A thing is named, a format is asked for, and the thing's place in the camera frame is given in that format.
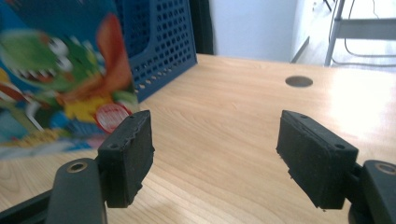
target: white wall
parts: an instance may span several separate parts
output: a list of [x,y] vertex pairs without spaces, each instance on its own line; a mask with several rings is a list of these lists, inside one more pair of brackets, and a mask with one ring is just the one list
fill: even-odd
[[296,8],[303,6],[298,4],[301,1],[311,2],[210,0],[215,53],[238,58],[290,62],[293,49],[297,48],[294,46],[298,46],[295,44],[297,35],[294,34],[294,25]]

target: wood grain surface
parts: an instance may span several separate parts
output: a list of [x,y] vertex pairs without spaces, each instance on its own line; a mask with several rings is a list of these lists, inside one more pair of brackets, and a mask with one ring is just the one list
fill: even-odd
[[[358,163],[396,163],[396,75],[198,56],[154,93],[154,164],[133,205],[107,209],[109,223],[347,223],[316,208],[276,154],[283,109],[315,119],[360,149]],[[307,88],[290,76],[313,80]],[[0,161],[0,210],[51,188],[59,166],[82,151]]]

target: floor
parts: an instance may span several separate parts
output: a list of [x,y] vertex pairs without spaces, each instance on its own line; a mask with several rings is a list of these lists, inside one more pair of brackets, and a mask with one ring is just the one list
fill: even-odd
[[[329,45],[332,14],[336,5],[333,0],[328,0],[328,2],[332,7],[332,12],[323,1],[314,1],[314,19],[311,25],[309,44],[297,63],[324,64]],[[353,0],[346,0],[343,18],[349,17],[352,5],[351,19],[396,18],[396,0],[357,0],[354,4],[352,3]],[[366,57],[357,56],[358,54],[366,55]],[[377,55],[387,55],[388,57],[378,57]],[[332,67],[396,73],[396,41],[337,39]]]

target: colorful package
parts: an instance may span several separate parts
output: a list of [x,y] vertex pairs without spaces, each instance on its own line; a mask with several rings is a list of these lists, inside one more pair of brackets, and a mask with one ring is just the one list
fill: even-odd
[[0,159],[98,147],[137,97],[113,0],[0,5]]

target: blue basket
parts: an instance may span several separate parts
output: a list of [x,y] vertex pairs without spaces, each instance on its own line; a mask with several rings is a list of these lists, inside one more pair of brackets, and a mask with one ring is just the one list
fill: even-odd
[[188,0],[115,0],[139,102],[197,64]]

